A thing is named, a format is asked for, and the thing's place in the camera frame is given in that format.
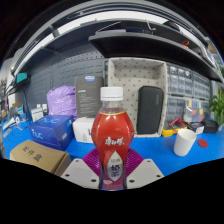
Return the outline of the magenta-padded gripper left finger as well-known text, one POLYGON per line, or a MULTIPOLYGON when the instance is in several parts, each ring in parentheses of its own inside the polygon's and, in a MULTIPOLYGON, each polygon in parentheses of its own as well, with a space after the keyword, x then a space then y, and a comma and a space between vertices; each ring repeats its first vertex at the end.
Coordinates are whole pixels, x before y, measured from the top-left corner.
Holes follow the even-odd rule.
POLYGON ((102 166, 97 150, 91 150, 82 159, 74 159, 61 177, 84 188, 101 189, 102 166))

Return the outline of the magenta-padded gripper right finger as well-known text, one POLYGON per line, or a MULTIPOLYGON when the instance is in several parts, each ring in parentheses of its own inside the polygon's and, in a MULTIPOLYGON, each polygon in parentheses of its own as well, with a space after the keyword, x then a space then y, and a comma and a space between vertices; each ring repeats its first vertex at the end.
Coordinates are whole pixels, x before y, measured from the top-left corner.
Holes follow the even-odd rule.
POLYGON ((133 149, 128 151, 124 174, 126 189, 140 188, 164 177, 152 159, 144 159, 133 149))

